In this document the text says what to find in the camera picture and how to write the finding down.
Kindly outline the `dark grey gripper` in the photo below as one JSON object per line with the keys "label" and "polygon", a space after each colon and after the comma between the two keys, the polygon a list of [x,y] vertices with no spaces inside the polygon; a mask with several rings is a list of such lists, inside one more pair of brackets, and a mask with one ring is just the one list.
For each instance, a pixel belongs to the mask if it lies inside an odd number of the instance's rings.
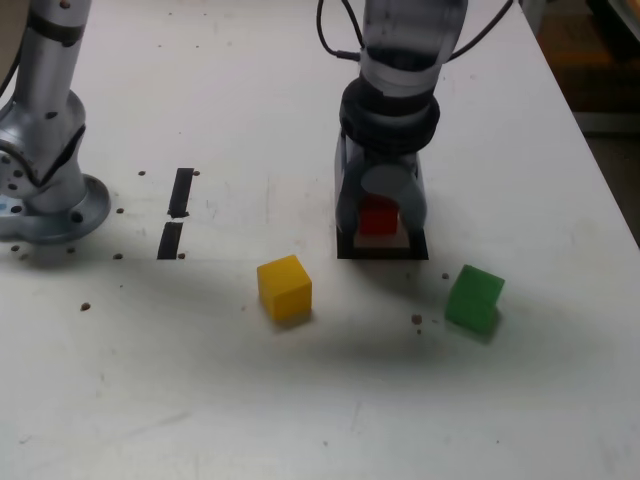
{"label": "dark grey gripper", "polygon": [[[365,166],[374,167],[365,173]],[[418,232],[424,228],[427,205],[423,188],[418,182],[422,180],[418,153],[382,154],[356,143],[341,130],[334,172],[335,220],[342,233],[355,234],[358,230],[359,203],[366,192],[393,201],[408,232]]]}

